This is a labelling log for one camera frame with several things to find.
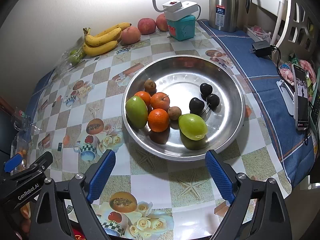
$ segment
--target white wall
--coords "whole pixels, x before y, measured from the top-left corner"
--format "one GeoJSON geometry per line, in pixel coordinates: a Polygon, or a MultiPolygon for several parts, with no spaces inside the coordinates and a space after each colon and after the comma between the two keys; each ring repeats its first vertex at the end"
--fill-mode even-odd
{"type": "MultiPolygon", "coordinates": [[[[168,0],[156,0],[159,8],[168,0]]],[[[208,18],[209,0],[195,1],[208,18]]],[[[24,109],[38,80],[91,27],[156,19],[151,0],[19,0],[0,28],[0,96],[24,109]]]]}

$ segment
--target orange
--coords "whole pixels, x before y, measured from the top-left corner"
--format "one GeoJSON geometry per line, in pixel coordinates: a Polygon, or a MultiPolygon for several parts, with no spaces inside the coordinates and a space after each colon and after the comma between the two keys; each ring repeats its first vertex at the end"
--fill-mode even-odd
{"type": "Polygon", "coordinates": [[[149,95],[148,92],[139,91],[139,92],[136,92],[134,95],[137,97],[140,97],[146,103],[147,106],[150,105],[151,96],[149,95]]]}
{"type": "Polygon", "coordinates": [[[151,97],[150,104],[153,109],[161,108],[168,111],[170,107],[170,99],[165,93],[158,92],[151,97]]]}
{"type": "Polygon", "coordinates": [[[148,125],[153,132],[163,132],[169,126],[169,115],[163,109],[154,109],[148,116],[148,125]]]}

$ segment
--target label sticker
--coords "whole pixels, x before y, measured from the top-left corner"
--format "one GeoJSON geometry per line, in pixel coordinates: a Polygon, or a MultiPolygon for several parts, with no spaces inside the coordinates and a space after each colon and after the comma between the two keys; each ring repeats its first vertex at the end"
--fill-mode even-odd
{"type": "Polygon", "coordinates": [[[226,9],[224,6],[221,6],[221,5],[216,6],[216,25],[217,26],[223,27],[225,12],[226,12],[226,9]]]}
{"type": "Polygon", "coordinates": [[[61,152],[61,150],[62,150],[62,143],[59,143],[58,144],[58,152],[61,152]]]}

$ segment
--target apple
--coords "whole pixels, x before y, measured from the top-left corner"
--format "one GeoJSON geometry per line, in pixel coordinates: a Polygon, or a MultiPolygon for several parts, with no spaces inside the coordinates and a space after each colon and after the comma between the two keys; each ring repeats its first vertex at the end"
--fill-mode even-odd
{"type": "Polygon", "coordinates": [[[138,29],[142,35],[148,35],[156,31],[156,22],[151,18],[143,18],[138,22],[138,29]]]}
{"type": "Polygon", "coordinates": [[[161,32],[167,32],[169,30],[167,19],[164,16],[164,13],[160,14],[156,19],[156,25],[161,32]]]}
{"type": "Polygon", "coordinates": [[[134,44],[140,40],[141,33],[140,31],[134,27],[130,26],[124,29],[121,33],[122,42],[126,45],[134,44]]]}

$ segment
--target stainless steel bowl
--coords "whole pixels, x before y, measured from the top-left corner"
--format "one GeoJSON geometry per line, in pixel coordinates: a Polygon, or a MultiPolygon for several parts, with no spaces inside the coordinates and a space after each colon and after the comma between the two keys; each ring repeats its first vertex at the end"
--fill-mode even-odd
{"type": "Polygon", "coordinates": [[[205,153],[217,153],[227,148],[236,138],[244,120],[245,103],[241,88],[224,69],[197,56],[176,55],[156,60],[142,68],[128,84],[122,99],[122,118],[132,138],[146,151],[167,160],[189,162],[204,159],[205,153]],[[144,82],[152,79],[157,92],[169,95],[170,106],[178,106],[182,114],[190,113],[191,98],[201,99],[200,85],[208,83],[220,97],[214,110],[202,115],[208,126],[206,136],[192,141],[179,130],[178,121],[162,133],[150,131],[148,124],[136,129],[128,122],[125,103],[136,92],[144,90],[144,82]]]}

